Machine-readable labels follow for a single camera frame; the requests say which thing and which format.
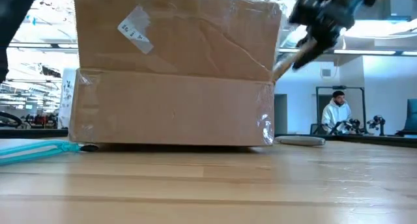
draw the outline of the man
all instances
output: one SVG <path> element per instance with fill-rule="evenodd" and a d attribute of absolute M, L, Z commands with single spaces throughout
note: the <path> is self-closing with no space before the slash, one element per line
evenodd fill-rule
<path fill-rule="evenodd" d="M 337 122 L 349 120 L 351 117 L 351 109 L 345 100 L 345 93 L 343 91 L 333 92 L 333 98 L 323 110 L 321 118 L 321 124 L 325 125 L 323 128 L 327 133 L 330 133 Z M 338 127 L 338 131 L 349 132 L 343 124 Z"/>

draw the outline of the cardboard box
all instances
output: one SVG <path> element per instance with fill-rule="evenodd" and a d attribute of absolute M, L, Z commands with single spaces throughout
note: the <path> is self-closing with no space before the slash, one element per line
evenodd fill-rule
<path fill-rule="evenodd" d="M 76 0 L 71 140 L 271 145 L 280 16 L 244 0 Z"/>
<path fill-rule="evenodd" d="M 72 141 L 270 145 L 273 84 L 80 69 Z"/>
<path fill-rule="evenodd" d="M 81 68 L 271 80 L 281 20 L 276 3 L 245 0 L 75 0 L 75 3 Z"/>

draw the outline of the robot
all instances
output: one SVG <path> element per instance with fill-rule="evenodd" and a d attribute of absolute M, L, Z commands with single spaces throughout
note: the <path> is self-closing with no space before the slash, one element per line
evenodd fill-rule
<path fill-rule="evenodd" d="M 6 49 L 34 0 L 0 0 L 0 83 L 8 72 Z M 354 25 L 354 14 L 361 5 L 373 6 L 376 0 L 297 0 L 290 23 L 306 25 L 307 36 L 297 46 L 300 51 L 274 67 L 277 80 L 291 66 L 297 70 L 336 45 L 341 30 Z"/>

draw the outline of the wooden table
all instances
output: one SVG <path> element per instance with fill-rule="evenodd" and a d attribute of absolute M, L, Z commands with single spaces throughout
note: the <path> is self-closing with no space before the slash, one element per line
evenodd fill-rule
<path fill-rule="evenodd" d="M 0 167 L 0 223 L 416 223 L 415 149 L 150 148 Z"/>

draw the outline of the gray object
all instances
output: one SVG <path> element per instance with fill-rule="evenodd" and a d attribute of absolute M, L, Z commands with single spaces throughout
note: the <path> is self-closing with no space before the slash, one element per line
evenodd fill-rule
<path fill-rule="evenodd" d="M 299 146 L 323 146 L 326 144 L 325 139 L 310 136 L 279 136 L 275 138 L 275 142 Z"/>

